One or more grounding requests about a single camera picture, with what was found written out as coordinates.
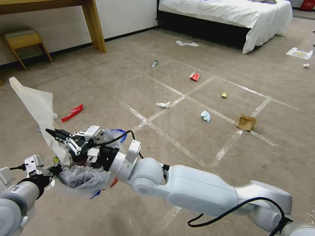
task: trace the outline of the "clear plastic bag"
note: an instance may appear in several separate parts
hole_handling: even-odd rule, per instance
[[[121,129],[103,129],[104,141],[110,141],[125,133]],[[126,136],[109,144],[109,147],[122,149],[122,143]],[[90,166],[71,165],[64,167],[62,173],[56,178],[55,186],[64,194],[75,195],[84,198],[93,198],[99,194],[101,189],[108,189],[115,176],[106,172],[103,168],[92,168]]]
[[[65,167],[56,180],[62,193],[90,199],[101,189],[108,189],[114,178],[111,172],[103,168],[72,165],[70,168]]]

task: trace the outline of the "slipper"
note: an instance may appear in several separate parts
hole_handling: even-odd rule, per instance
[[[177,43],[179,46],[185,46],[185,44],[184,44],[182,41],[177,40],[176,43]]]
[[[184,43],[184,45],[189,45],[189,46],[193,46],[193,47],[197,47],[199,46],[198,44],[192,42],[192,43]]]

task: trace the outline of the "brown paper cup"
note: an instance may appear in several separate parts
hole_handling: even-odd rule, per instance
[[[254,125],[257,123],[258,119],[255,117],[247,116],[241,114],[239,119],[236,121],[236,127],[241,128],[243,130],[251,131]]]

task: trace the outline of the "stool cushion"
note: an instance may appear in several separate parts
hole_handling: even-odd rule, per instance
[[[36,33],[36,30],[30,29],[30,28],[18,29],[18,30],[5,31],[5,32],[2,32],[1,34],[6,38],[13,38],[16,36],[21,36],[21,35],[26,35],[26,34],[31,34],[31,33]]]

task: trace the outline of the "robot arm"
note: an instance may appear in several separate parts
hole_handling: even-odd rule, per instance
[[[73,162],[86,161],[91,166],[102,166],[141,196],[153,195],[173,205],[215,217],[244,204],[234,213],[247,214],[257,226],[268,232],[280,231],[281,236],[315,235],[315,227],[310,224],[284,222],[284,227],[278,228],[282,215],[269,201],[277,204],[284,216],[291,218],[292,197],[274,186],[251,181],[245,186],[233,187],[219,176],[205,171],[182,165],[168,166],[153,158],[138,160],[140,142],[133,140],[124,153],[103,145],[102,130],[96,126],[75,134],[64,130],[49,130],[49,133],[65,145]],[[39,156],[27,158],[25,169],[28,178],[17,185],[11,184],[14,177],[7,167],[0,169],[0,236],[22,233],[35,214],[34,203],[43,194],[44,187],[53,176],[62,172],[60,164],[42,167]]]
[[[247,200],[260,197],[274,201],[285,217],[291,218],[292,197],[282,189],[253,180],[245,186],[233,187],[219,176],[198,169],[182,165],[168,166],[153,158],[137,160],[140,143],[135,140],[129,150],[125,158],[123,153],[114,157],[109,171],[141,196],[154,195],[175,206],[215,217]],[[255,200],[234,213],[248,215],[257,226],[268,232],[279,231],[277,227],[282,216],[271,202]],[[286,221],[280,232],[282,236],[315,235],[315,227]]]

